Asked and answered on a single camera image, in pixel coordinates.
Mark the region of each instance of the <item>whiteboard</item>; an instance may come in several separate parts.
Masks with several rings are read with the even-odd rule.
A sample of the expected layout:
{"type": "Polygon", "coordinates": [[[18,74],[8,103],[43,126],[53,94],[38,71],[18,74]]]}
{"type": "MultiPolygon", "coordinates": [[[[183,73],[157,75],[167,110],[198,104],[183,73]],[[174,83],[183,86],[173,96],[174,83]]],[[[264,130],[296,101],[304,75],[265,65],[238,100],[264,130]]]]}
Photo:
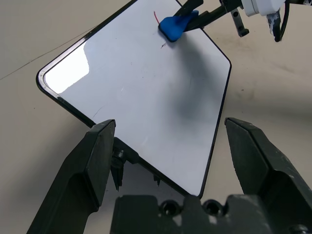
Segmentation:
{"type": "Polygon", "coordinates": [[[166,41],[154,11],[162,20],[179,8],[175,0],[134,2],[43,68],[41,85],[94,123],[115,119],[115,136],[201,195],[231,64],[200,29],[166,41]]]}

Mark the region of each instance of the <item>white robot part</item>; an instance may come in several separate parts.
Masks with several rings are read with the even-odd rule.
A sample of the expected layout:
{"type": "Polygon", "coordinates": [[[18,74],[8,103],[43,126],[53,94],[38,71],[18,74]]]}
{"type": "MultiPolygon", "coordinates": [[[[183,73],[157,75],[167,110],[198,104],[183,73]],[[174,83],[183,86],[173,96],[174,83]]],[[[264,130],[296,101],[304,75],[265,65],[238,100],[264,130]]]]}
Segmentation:
{"type": "Polygon", "coordinates": [[[242,0],[247,16],[273,14],[281,8],[284,2],[285,0],[242,0]]]}

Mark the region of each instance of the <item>beige floor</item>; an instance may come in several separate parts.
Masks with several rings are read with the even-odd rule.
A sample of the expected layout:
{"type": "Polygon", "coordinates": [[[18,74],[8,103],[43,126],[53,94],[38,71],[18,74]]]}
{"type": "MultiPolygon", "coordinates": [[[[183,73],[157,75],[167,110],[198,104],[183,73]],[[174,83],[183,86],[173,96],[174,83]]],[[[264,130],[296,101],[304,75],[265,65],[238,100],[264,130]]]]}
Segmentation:
{"type": "MultiPolygon", "coordinates": [[[[0,233],[27,232],[60,165],[88,130],[39,91],[36,72],[126,2],[1,1],[0,233]]],[[[217,0],[211,2],[207,0],[201,10],[218,5],[217,0]]],[[[242,192],[222,124],[225,117],[262,128],[312,187],[311,12],[309,7],[291,8],[281,43],[273,41],[260,16],[243,17],[251,33],[242,39],[231,16],[206,27],[232,61],[233,70],[203,200],[224,202],[229,194],[242,192]]],[[[182,200],[164,183],[158,188],[140,166],[126,165],[125,175],[119,194],[109,179],[103,206],[90,216],[86,234],[108,233],[118,195],[182,200]]]]}

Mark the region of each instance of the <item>red marker line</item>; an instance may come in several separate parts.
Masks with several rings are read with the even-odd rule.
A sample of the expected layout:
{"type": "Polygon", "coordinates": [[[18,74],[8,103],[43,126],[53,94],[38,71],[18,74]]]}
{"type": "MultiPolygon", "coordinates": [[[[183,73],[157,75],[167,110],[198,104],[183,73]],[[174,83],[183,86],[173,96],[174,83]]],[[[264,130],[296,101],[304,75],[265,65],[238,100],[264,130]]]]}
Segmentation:
{"type": "Polygon", "coordinates": [[[159,21],[158,21],[158,19],[157,19],[157,16],[156,16],[156,12],[155,12],[155,11],[154,11],[154,16],[155,16],[155,19],[156,19],[157,23],[159,24],[159,21]]]}

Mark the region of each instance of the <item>blue eraser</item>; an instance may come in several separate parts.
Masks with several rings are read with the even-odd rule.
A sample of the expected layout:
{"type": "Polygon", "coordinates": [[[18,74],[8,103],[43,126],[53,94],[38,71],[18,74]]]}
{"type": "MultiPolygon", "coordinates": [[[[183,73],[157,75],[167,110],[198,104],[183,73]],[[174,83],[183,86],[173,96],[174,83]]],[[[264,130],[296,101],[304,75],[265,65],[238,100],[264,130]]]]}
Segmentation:
{"type": "Polygon", "coordinates": [[[192,11],[187,16],[167,17],[160,22],[158,28],[170,42],[175,42],[182,36],[187,24],[197,16],[198,11],[192,11]]]}

